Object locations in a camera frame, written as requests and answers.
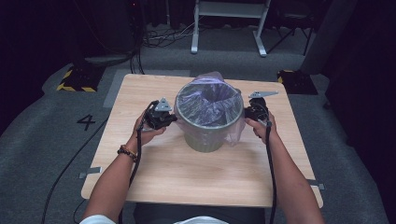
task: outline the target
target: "gray carpet floor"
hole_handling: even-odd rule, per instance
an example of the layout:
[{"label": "gray carpet floor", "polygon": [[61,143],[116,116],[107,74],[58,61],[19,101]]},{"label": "gray carpet floor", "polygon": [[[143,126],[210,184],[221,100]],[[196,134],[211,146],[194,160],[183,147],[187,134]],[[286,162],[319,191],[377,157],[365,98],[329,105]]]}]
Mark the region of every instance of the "gray carpet floor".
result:
[{"label": "gray carpet floor", "polygon": [[[262,39],[264,46],[272,46],[279,36],[265,30]],[[260,57],[250,27],[208,29],[201,32],[199,41],[196,55],[190,53],[190,35],[165,48],[142,48],[145,73],[196,77],[219,71],[224,78],[276,81],[277,71],[298,69],[304,60],[301,32],[266,58]],[[129,63],[122,63],[106,69],[98,92],[56,91],[69,66],[44,83],[45,95],[21,112],[0,137],[0,223],[41,221],[58,175],[109,116],[122,77],[131,73]],[[321,192],[323,216],[327,223],[388,223],[375,182],[354,148],[346,145],[347,137],[332,111],[322,107],[329,80],[322,75],[312,79],[318,95],[289,95],[289,99],[314,173],[326,186]],[[85,125],[77,121],[87,115],[95,123],[84,131]],[[80,221],[86,203],[78,207],[84,182],[78,174],[90,168],[103,129],[60,178],[46,223],[73,223],[74,217]],[[125,204],[125,223],[134,223],[133,210],[133,203]],[[276,223],[286,223],[281,210]]]}]

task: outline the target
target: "light wood tabletop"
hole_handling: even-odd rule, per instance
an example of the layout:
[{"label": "light wood tabletop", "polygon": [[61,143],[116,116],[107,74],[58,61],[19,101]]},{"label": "light wood tabletop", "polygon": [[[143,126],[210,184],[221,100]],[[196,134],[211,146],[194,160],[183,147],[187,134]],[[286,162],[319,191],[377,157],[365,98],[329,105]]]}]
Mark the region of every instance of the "light wood tabletop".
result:
[{"label": "light wood tabletop", "polygon": [[[91,167],[103,171],[131,136],[134,123],[151,101],[165,97],[175,105],[177,93],[193,77],[125,76]],[[276,127],[294,162],[307,179],[315,179],[304,143],[282,84],[225,79],[242,92],[245,106],[254,91],[278,91],[265,97],[276,117]],[[81,195],[89,199],[101,174],[87,175]],[[318,205],[323,201],[312,187]],[[197,152],[172,123],[164,134],[143,146],[141,162],[127,201],[271,207],[272,181],[265,145],[247,125],[239,143],[209,153]]]}]

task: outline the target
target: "bracelet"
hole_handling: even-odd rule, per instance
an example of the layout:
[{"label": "bracelet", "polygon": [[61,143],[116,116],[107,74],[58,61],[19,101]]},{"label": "bracelet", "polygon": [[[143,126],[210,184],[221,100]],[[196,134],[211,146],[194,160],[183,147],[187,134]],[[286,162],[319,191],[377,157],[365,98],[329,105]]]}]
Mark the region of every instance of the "bracelet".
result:
[{"label": "bracelet", "polygon": [[125,145],[121,145],[121,146],[120,146],[120,149],[117,151],[117,153],[118,153],[118,154],[120,154],[120,153],[126,154],[126,155],[128,155],[129,157],[131,157],[132,160],[133,160],[134,162],[137,161],[137,155],[136,155],[136,153],[134,153],[134,152],[128,150],[128,148],[126,148]]}]

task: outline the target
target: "person's lap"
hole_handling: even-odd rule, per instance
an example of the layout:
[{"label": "person's lap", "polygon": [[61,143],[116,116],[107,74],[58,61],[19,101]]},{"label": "person's lap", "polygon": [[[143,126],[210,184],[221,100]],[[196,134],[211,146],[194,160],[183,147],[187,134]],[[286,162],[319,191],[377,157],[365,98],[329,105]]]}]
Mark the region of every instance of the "person's lap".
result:
[{"label": "person's lap", "polygon": [[167,224],[192,217],[214,217],[228,223],[265,223],[264,208],[137,203],[134,219],[138,224]]}]

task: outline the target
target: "person's left hand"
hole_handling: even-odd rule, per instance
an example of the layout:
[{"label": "person's left hand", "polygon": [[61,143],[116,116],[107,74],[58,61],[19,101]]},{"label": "person's left hand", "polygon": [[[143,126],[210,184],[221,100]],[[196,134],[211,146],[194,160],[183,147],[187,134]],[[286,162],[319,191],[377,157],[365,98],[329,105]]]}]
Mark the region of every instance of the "person's left hand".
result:
[{"label": "person's left hand", "polygon": [[[136,120],[134,123],[134,132],[132,133],[131,137],[129,138],[128,142],[125,144],[126,148],[131,150],[134,153],[137,153],[137,128],[140,125],[140,122],[144,116],[145,112],[140,115],[140,117]],[[151,141],[155,136],[163,134],[165,132],[166,128],[163,127],[159,130],[152,130],[148,132],[142,132],[141,137],[142,137],[142,146],[147,144],[149,141]]]}]

